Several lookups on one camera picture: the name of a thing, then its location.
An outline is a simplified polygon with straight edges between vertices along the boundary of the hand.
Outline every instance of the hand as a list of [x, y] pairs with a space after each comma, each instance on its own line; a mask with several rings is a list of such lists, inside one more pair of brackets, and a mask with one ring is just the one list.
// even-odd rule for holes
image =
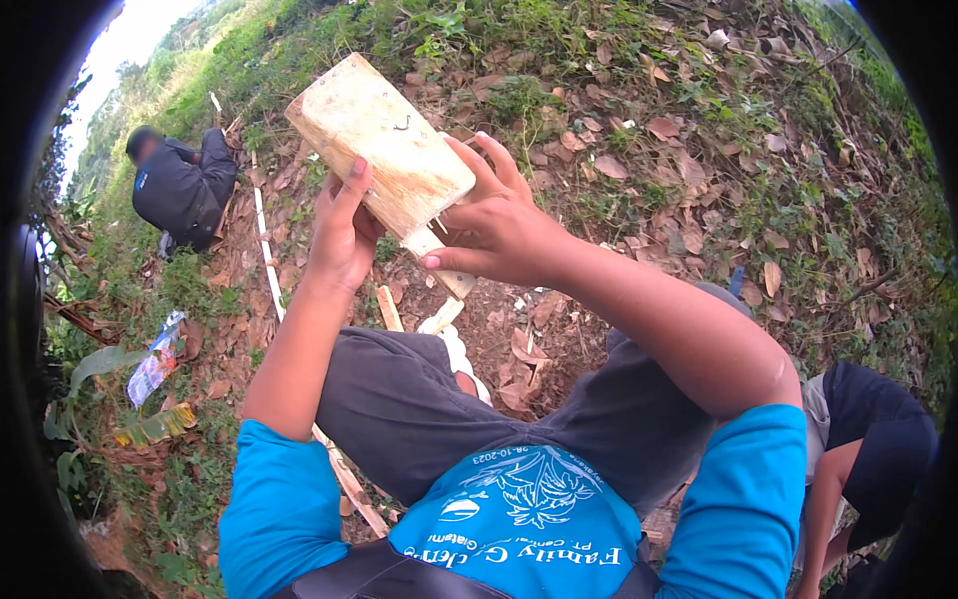
[[509, 151], [489, 135], [476, 133], [495, 172], [469, 146], [452, 137], [445, 141], [476, 175], [467, 204], [448, 208], [441, 216], [448, 229], [478, 236], [471, 248], [445, 247], [422, 259], [430, 270], [458, 270], [514, 285], [556, 286], [569, 252], [579, 240], [538, 209], [525, 177]]
[[357, 156], [345, 181], [327, 175], [314, 203], [315, 233], [307, 277], [322, 279], [324, 286], [342, 288], [350, 295], [373, 265], [376, 239], [385, 233], [360, 203], [372, 180], [372, 169]]

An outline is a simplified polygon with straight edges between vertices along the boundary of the banana leaf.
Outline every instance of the banana leaf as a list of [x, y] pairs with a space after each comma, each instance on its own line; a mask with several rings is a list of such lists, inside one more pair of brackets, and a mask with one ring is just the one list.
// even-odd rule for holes
[[181, 435], [196, 426], [196, 417], [186, 402], [150, 416], [143, 422], [113, 432], [113, 438], [122, 446], [133, 444], [136, 449], [157, 443], [168, 437]]
[[74, 369], [70, 377], [70, 395], [76, 397], [80, 390], [80, 383], [87, 377], [93, 375], [103, 375], [113, 371], [121, 366], [135, 364], [140, 360], [146, 359], [152, 355], [152, 352], [130, 352], [123, 351], [122, 347], [108, 345], [101, 350], [90, 354], [80, 360], [80, 364]]

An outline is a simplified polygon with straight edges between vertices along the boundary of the person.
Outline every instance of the person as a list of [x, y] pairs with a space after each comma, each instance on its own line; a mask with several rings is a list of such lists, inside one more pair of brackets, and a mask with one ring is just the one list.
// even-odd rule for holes
[[181, 245], [209, 248], [237, 176], [222, 130], [207, 129], [196, 151], [140, 125], [126, 140], [126, 155], [136, 166], [133, 209], [165, 233], [161, 257]]
[[[938, 449], [935, 425], [893, 380], [838, 361], [802, 388], [808, 424], [806, 503], [793, 597], [819, 596], [819, 581], [844, 555], [890, 537], [904, 520]], [[840, 527], [849, 503], [858, 520]]]
[[[479, 244], [430, 252], [423, 266], [575, 297], [614, 325], [608, 361], [564, 407], [525, 423], [469, 393], [440, 339], [340, 330], [382, 232], [360, 206], [373, 174], [357, 157], [316, 199], [304, 278], [245, 396], [218, 524], [227, 594], [782, 597], [806, 464], [786, 352], [727, 292], [566, 232], [488, 135], [476, 144], [494, 170], [446, 141], [476, 185], [443, 222]], [[314, 422], [409, 507], [386, 539], [341, 541], [340, 493], [326, 448], [309, 440]], [[699, 458], [656, 575], [641, 518]]]

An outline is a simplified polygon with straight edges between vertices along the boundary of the sky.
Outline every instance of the sky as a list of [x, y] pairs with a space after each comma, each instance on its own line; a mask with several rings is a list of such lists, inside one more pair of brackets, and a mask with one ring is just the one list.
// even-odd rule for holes
[[120, 83], [116, 70], [125, 60], [146, 64], [153, 49], [182, 16], [186, 16], [201, 0], [126, 0], [123, 13], [97, 37], [83, 66], [93, 79], [78, 98], [80, 108], [73, 115], [73, 124], [66, 128], [71, 146], [66, 151], [67, 174], [64, 185], [73, 176], [80, 153], [86, 147], [86, 126], [106, 100], [110, 90]]

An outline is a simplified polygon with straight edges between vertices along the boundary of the green plant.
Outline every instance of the green plant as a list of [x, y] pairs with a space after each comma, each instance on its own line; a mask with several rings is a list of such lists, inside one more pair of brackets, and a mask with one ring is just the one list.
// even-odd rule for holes
[[399, 240], [393, 237], [392, 233], [386, 233], [376, 240], [376, 255], [374, 260], [378, 263], [389, 262], [396, 257], [399, 251]]

